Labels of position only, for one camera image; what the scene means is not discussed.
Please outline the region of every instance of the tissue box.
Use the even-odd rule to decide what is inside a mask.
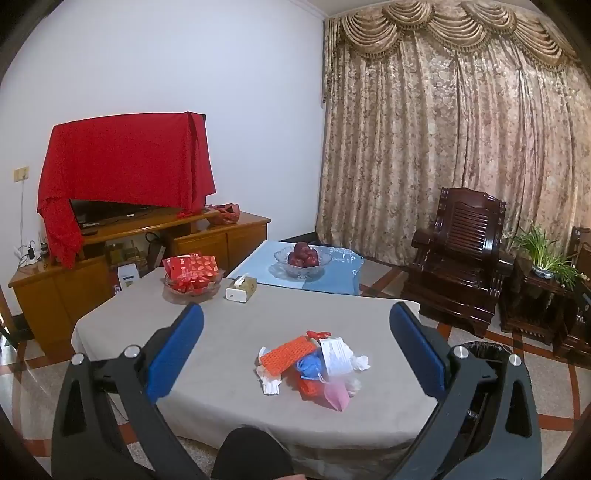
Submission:
[[[256,278],[245,277],[244,281],[240,285],[236,285],[234,280],[232,284],[226,288],[226,298],[232,301],[239,301],[240,303],[246,303],[252,294],[256,290]]]

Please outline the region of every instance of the power outlet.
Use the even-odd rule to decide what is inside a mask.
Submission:
[[[14,170],[14,181],[26,180],[27,178],[29,178],[29,167]]]

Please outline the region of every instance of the black pants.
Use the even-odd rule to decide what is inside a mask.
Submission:
[[[273,438],[253,427],[230,432],[213,466],[216,480],[275,480],[294,474],[291,458]]]

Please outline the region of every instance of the floral curtain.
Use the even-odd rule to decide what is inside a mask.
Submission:
[[[412,2],[325,32],[323,242],[408,264],[442,187],[507,202],[505,231],[591,226],[591,87],[547,18]]]

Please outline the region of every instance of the ceiling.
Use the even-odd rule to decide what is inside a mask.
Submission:
[[[307,2],[322,10],[328,17],[341,14],[348,10],[366,7],[367,5],[384,3],[379,0],[307,0]],[[530,0],[505,0],[504,3],[517,5],[541,13]]]

